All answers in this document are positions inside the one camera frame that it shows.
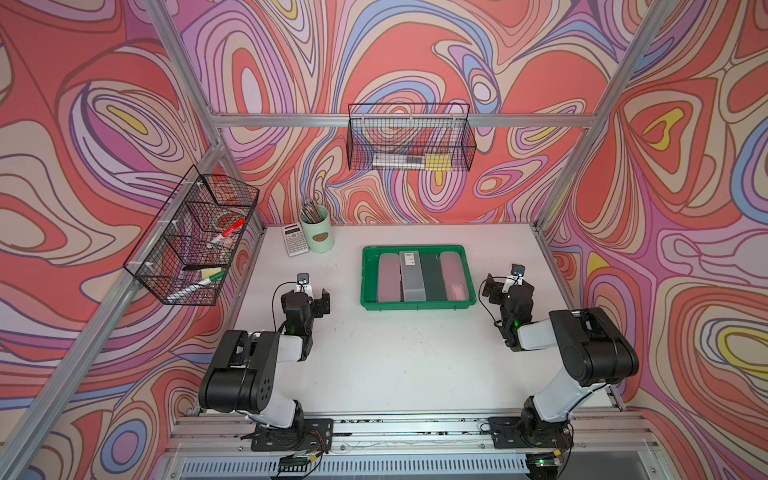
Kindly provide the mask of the pink pencil case with sticker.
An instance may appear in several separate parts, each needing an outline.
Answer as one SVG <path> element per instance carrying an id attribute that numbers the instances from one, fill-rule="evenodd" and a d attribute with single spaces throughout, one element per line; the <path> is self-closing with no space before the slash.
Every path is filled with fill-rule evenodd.
<path id="1" fill-rule="evenodd" d="M 464 302 L 470 299 L 461 256 L 457 252 L 440 254 L 440 265 L 448 301 Z"/>

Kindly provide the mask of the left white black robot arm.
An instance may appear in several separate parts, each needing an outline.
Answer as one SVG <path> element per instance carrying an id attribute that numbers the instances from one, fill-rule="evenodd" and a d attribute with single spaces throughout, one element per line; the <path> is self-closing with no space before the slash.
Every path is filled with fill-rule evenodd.
<path id="1" fill-rule="evenodd" d="M 329 419 L 305 420 L 301 403 L 277 391 L 280 363 L 308 359 L 315 320 L 330 313 L 327 290 L 318 298 L 304 291 L 281 295 L 285 321 L 274 331 L 226 331 L 207 367 L 198 393 L 203 410 L 238 413 L 255 424 L 244 438 L 254 451 L 328 450 Z"/>

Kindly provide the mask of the green plastic storage tray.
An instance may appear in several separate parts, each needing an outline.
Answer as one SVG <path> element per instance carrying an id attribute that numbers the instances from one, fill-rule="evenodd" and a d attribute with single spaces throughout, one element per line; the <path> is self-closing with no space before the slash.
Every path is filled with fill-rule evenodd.
<path id="1" fill-rule="evenodd" d="M 379 257 L 384 253 L 398 254 L 401 251 L 418 251 L 421 253 L 435 253 L 439 256 L 445 251 L 457 252 L 461 256 L 466 276 L 470 299 L 464 302 L 440 301 L 440 302 L 405 302 L 401 295 L 400 302 L 379 303 L 377 301 L 377 277 Z M 423 310 L 462 310 L 476 303 L 476 294 L 471 279 L 466 252 L 461 245 L 379 245 L 366 246 L 362 251 L 361 292 L 360 303 L 368 311 L 423 311 Z"/>

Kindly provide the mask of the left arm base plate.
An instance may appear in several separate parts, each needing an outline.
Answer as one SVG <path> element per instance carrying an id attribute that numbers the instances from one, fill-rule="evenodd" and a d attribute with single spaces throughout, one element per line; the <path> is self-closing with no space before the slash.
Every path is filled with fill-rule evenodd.
<path id="1" fill-rule="evenodd" d="M 334 420 L 305 419 L 300 426 L 276 428 L 258 425 L 248 439 L 254 452 L 328 452 L 332 446 Z"/>

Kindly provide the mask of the dark green pencil case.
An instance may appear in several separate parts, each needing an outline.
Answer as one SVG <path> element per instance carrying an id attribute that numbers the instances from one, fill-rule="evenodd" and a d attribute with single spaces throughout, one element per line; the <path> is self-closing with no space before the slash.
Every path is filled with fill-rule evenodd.
<path id="1" fill-rule="evenodd" d="M 439 256 L 435 253 L 421 253 L 420 263 L 424 290 L 428 302 L 447 300 L 447 293 Z"/>

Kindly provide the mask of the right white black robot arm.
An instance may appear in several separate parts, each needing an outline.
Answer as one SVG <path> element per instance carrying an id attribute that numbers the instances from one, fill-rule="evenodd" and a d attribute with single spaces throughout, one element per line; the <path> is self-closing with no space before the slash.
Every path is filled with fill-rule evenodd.
<path id="1" fill-rule="evenodd" d="M 514 352 L 557 349 L 562 367 L 547 386 L 524 402 L 511 434 L 497 429 L 501 447 L 517 441 L 532 448 L 570 444 L 571 413 L 597 391 L 636 375 L 640 361 L 634 347 L 599 307 L 553 310 L 546 320 L 532 317 L 534 287 L 517 276 L 489 275 L 479 295 L 499 307 L 494 322 L 504 344 Z"/>

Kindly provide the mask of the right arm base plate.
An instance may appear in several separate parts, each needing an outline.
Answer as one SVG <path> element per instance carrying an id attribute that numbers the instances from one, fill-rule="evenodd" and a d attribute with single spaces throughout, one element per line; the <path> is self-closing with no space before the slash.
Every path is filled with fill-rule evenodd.
<path id="1" fill-rule="evenodd" d="M 496 449 L 560 449 L 573 445 L 568 422 L 544 422 L 536 418 L 489 417 L 490 434 Z"/>

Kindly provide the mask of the clear rectangular pencil case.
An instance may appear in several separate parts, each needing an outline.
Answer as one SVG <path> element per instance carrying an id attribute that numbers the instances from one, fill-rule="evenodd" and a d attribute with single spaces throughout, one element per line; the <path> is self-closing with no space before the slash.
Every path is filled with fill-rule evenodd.
<path id="1" fill-rule="evenodd" d="M 418 251 L 401 251 L 400 272 L 402 297 L 405 302 L 424 302 L 426 291 Z"/>

